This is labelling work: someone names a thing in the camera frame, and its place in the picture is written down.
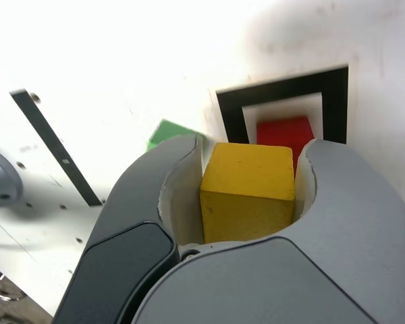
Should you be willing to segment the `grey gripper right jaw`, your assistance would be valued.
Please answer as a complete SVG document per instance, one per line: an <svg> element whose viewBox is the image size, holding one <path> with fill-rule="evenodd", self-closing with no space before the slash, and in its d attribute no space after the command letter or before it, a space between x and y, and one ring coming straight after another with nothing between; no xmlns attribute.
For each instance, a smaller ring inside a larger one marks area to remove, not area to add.
<svg viewBox="0 0 405 324"><path fill-rule="evenodd" d="M313 140L304 209L249 242L210 244L166 273L135 323L405 323L405 203L357 152Z"/></svg>

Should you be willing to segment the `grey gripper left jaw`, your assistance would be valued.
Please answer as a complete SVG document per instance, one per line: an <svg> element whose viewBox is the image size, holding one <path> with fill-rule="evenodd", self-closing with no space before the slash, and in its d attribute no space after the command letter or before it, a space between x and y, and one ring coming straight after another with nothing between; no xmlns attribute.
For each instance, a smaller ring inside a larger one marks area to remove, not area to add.
<svg viewBox="0 0 405 324"><path fill-rule="evenodd" d="M55 323L131 323L155 283L204 244L199 186L203 141L176 136L118 179L54 316Z"/></svg>

